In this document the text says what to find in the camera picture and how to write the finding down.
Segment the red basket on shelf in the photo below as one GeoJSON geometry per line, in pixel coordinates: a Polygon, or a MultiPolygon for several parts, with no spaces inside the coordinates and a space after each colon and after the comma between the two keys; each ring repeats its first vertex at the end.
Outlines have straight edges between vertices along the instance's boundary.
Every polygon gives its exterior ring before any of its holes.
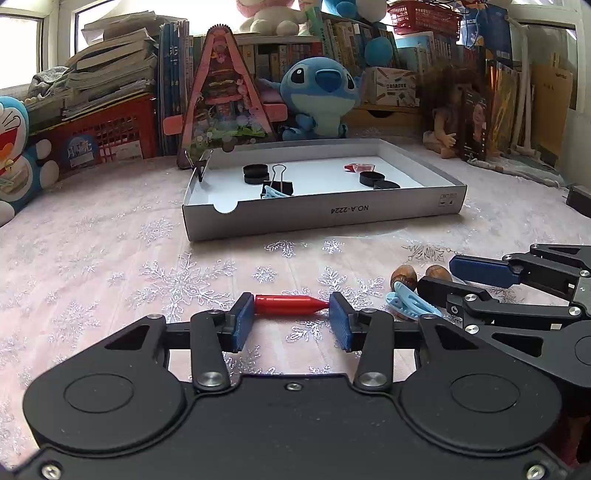
{"type": "Polygon", "coordinates": [[[397,35],[431,31],[459,37],[461,15],[451,7],[424,1],[394,1],[387,12],[397,35]]]}

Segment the row of upright books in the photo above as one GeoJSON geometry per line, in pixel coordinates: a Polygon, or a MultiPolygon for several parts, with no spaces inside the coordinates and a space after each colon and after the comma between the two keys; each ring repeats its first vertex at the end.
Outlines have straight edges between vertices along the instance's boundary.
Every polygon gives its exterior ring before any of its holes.
{"type": "MultiPolygon", "coordinates": [[[[280,37],[240,33],[235,34],[235,39],[250,75],[257,78],[277,82],[298,61],[325,56],[342,63],[353,76],[367,80],[370,68],[356,65],[356,54],[349,42],[351,26],[322,14],[312,20],[312,29],[321,35],[280,37]]],[[[415,72],[418,99],[418,87],[429,71],[455,65],[479,73],[484,65],[479,47],[469,49],[444,35],[427,31],[408,35],[394,35],[390,30],[387,33],[394,43],[394,66],[387,68],[415,72]]],[[[362,90],[363,104],[370,104],[367,102],[366,86],[362,90]]]]}

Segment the smartphone showing woman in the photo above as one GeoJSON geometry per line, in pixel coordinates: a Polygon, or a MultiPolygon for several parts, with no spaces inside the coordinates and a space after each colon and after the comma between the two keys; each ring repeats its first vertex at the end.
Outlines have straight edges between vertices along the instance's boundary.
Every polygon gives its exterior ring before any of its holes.
{"type": "Polygon", "coordinates": [[[465,160],[482,160],[487,150],[488,105],[478,92],[467,89],[462,97],[459,124],[460,157],[465,160]]]}

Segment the Stitch plush toy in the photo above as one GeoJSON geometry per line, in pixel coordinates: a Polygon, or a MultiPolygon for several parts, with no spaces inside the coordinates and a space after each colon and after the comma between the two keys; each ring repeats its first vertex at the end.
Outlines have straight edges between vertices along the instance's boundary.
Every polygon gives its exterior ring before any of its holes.
{"type": "Polygon", "coordinates": [[[283,141],[346,138],[342,121],[360,102],[356,80],[341,63],[328,57],[297,62],[280,82],[259,79],[259,85],[280,94],[293,124],[283,126],[283,141]]]}

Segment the red plastic crate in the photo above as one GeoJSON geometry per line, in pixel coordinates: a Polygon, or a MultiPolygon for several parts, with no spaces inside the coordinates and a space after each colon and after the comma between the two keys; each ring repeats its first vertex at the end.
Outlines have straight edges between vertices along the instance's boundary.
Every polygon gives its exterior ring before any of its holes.
{"type": "Polygon", "coordinates": [[[62,177],[105,163],[145,160],[159,154],[156,99],[141,94],[30,135],[51,143],[49,158],[62,177]]]}

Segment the pink white bunny plush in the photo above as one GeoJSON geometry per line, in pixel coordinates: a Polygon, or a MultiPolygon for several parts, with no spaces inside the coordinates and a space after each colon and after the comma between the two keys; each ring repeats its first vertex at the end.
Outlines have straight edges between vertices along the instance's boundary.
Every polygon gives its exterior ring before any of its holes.
{"type": "Polygon", "coordinates": [[[293,8],[294,0],[238,0],[236,8],[245,17],[242,33],[294,36],[307,22],[301,10],[293,8]]]}

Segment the brown haired doll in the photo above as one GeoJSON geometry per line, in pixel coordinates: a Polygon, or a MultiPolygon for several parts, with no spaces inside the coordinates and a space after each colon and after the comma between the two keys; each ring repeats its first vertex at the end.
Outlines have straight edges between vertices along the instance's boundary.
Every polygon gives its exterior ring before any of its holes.
{"type": "Polygon", "coordinates": [[[455,65],[429,71],[418,87],[424,116],[422,143],[443,159],[461,158],[459,124],[462,97],[467,89],[486,99],[480,75],[455,65]]]}

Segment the blue plush on shelf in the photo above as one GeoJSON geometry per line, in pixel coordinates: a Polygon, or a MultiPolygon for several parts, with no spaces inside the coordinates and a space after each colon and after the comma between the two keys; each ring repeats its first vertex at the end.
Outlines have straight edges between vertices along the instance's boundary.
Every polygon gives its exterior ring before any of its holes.
{"type": "Polygon", "coordinates": [[[387,1],[324,1],[322,4],[325,11],[341,17],[342,24],[352,27],[349,42],[356,54],[356,65],[363,69],[393,65],[394,43],[382,22],[387,14],[387,1]]]}

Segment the large black binder clip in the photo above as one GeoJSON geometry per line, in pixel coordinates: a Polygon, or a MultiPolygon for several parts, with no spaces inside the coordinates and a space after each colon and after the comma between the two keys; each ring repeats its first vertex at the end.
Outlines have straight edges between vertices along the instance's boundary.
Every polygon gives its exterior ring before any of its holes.
{"type": "Polygon", "coordinates": [[[273,167],[271,167],[271,170],[273,171],[273,178],[264,182],[263,185],[270,185],[280,192],[293,196],[294,184],[284,179],[284,174],[287,171],[287,166],[283,164],[276,164],[273,165],[273,167]]]}

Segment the light blue hair clip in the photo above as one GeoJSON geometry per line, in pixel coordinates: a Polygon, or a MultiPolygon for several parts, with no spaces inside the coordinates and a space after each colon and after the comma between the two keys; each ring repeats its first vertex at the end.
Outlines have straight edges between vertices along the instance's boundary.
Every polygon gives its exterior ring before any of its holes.
{"type": "Polygon", "coordinates": [[[274,189],[270,185],[263,185],[262,193],[260,194],[260,198],[262,199],[271,199],[271,198],[289,198],[290,195],[280,192],[274,189]]]}
{"type": "Polygon", "coordinates": [[[394,283],[394,290],[387,294],[386,302],[394,312],[411,320],[418,320],[424,315],[444,317],[437,307],[431,305],[399,281],[394,283]]]}

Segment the wooden drawer box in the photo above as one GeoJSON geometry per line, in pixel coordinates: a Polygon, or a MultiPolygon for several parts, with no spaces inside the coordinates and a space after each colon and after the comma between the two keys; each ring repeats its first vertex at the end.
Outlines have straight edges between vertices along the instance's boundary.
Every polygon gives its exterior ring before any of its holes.
{"type": "Polygon", "coordinates": [[[417,107],[363,104],[349,111],[342,121],[351,129],[390,128],[418,131],[422,126],[422,115],[417,107]]]}

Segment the white patterned carton box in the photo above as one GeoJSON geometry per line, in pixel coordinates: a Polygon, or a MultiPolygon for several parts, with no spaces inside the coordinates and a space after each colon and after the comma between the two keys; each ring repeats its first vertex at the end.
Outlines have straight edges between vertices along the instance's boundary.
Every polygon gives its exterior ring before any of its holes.
{"type": "Polygon", "coordinates": [[[418,107],[417,74],[412,71],[372,67],[367,71],[367,102],[379,106],[418,107]]]}

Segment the stack of books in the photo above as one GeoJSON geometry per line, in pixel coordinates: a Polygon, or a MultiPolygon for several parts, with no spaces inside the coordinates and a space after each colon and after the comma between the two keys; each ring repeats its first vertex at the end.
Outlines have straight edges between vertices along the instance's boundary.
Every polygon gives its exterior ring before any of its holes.
{"type": "Polygon", "coordinates": [[[157,83],[161,34],[175,17],[153,11],[103,18],[83,31],[97,34],[65,64],[36,74],[24,105],[34,129],[79,116],[138,93],[157,83]]]}

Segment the red clear clip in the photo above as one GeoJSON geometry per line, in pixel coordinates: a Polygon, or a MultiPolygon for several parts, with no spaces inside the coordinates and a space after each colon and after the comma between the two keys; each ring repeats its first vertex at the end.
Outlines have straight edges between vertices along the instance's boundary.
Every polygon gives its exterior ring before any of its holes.
{"type": "Polygon", "coordinates": [[[368,163],[349,163],[345,166],[345,170],[351,173],[372,172],[374,169],[375,165],[368,163]]]}

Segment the small binder clip on tray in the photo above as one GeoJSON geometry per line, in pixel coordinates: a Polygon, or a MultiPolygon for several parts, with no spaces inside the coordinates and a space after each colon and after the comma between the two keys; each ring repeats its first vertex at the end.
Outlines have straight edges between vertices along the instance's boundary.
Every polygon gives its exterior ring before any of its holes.
{"type": "Polygon", "coordinates": [[[205,169],[212,154],[212,149],[201,149],[198,151],[184,150],[185,159],[191,167],[192,173],[197,176],[198,182],[204,180],[205,169]]]}

